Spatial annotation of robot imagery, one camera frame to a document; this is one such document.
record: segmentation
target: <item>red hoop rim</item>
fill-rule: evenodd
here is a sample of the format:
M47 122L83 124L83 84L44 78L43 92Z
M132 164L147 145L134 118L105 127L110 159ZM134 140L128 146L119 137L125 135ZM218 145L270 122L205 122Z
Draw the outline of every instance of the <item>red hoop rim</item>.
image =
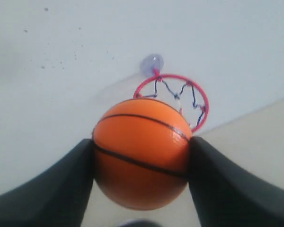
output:
M142 90L142 88L145 85L149 84L150 82L157 80L158 78L173 78L173 79L183 80L186 83L195 87L200 92L200 94L201 94L201 96L203 97L203 100L204 100L204 106L206 107L205 111L204 111L204 117L199 122L199 124L197 126L195 126L194 128L191 129L192 133L198 131L205 124L205 122L207 120L207 116L208 116L208 112L209 112L209 101L208 101L207 95L204 92L204 90L197 83L192 81L191 79L184 77L184 76L181 76L181 75L178 75L178 74L157 74L157 75L150 77L150 78L146 79L145 81L143 81L135 90L133 98L139 98L139 94L140 94L140 91Z

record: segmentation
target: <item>white wall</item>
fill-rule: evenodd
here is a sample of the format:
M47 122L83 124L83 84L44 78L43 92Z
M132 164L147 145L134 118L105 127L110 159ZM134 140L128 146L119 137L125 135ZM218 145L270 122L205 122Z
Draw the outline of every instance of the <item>white wall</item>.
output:
M0 194L88 137L91 97L153 52L206 90L209 130L284 97L284 0L0 0Z

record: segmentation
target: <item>orange basketball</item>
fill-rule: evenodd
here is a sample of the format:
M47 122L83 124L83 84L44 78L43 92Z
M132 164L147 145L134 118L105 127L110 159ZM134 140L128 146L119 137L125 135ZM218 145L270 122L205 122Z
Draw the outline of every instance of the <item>orange basketball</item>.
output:
M93 131L96 182L114 202L153 210L184 190L192 132L171 106L130 99L108 110Z

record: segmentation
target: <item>mini basketball hoop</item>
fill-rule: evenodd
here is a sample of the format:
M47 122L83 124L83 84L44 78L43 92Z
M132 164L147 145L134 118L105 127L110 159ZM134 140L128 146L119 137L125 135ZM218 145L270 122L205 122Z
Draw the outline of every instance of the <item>mini basketball hoop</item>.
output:
M177 109L179 113L186 119L190 125L192 133L196 132L204 125L208 116L209 101L206 93L198 84L187 77L177 74L160 74L162 67L163 59L160 55L152 54L144 59L141 64L141 70L149 78L138 86L134 92L133 98L158 98L161 101L166 102L170 106ZM172 89L172 86L170 85L174 82L176 82L178 92L175 92L175 89ZM161 91L162 88L165 90L165 94L163 94L161 98L159 86L161 86ZM191 109L194 110L189 112L186 111L186 114L184 114L184 110L186 108L182 107L181 101L184 93L186 93L186 100L184 103L190 105ZM177 103L177 106L171 104L172 100Z

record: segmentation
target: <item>black net string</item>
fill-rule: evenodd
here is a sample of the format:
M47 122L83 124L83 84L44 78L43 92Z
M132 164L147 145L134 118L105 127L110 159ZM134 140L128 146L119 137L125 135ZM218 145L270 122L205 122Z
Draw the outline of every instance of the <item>black net string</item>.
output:
M172 96L174 97L175 101L178 102L179 104L179 112L180 114L182 114L182 105L181 105L181 102L180 102L180 99L181 99L181 96L185 90L186 87L191 87L191 91L192 91L192 107L194 109L200 109L201 110L201 113L198 117L198 120L197 120L197 123L196 125L198 125L202 119L202 117L204 116L205 114L205 111L206 111L206 106L205 105L201 105L201 104L198 104L197 103L197 98L196 98L196 95L195 95L195 87L192 83L189 83L189 82L186 82L184 85L181 86L181 89L180 89L180 92L174 92L171 90L171 88L169 87L168 83L162 78L162 77L158 77L154 80L154 93L153 94L150 94L150 95L145 95L145 96L142 96L141 94L139 94L139 97L144 97L144 98L157 98L158 97L158 83L163 83L166 87L166 89L168 90L168 92L170 94L172 94Z

